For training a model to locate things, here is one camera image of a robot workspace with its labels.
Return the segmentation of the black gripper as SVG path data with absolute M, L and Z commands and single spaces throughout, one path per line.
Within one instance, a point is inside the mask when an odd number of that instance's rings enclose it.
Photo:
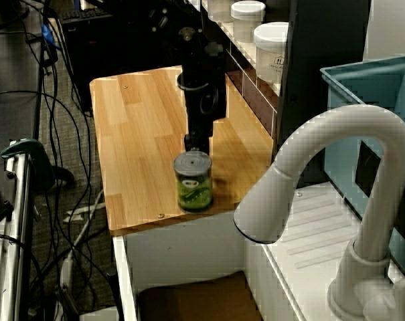
M 199 150 L 210 153 L 210 137 L 213 134 L 213 121 L 203 116 L 190 116 L 188 119 L 188 134 L 184 136 L 185 151 Z

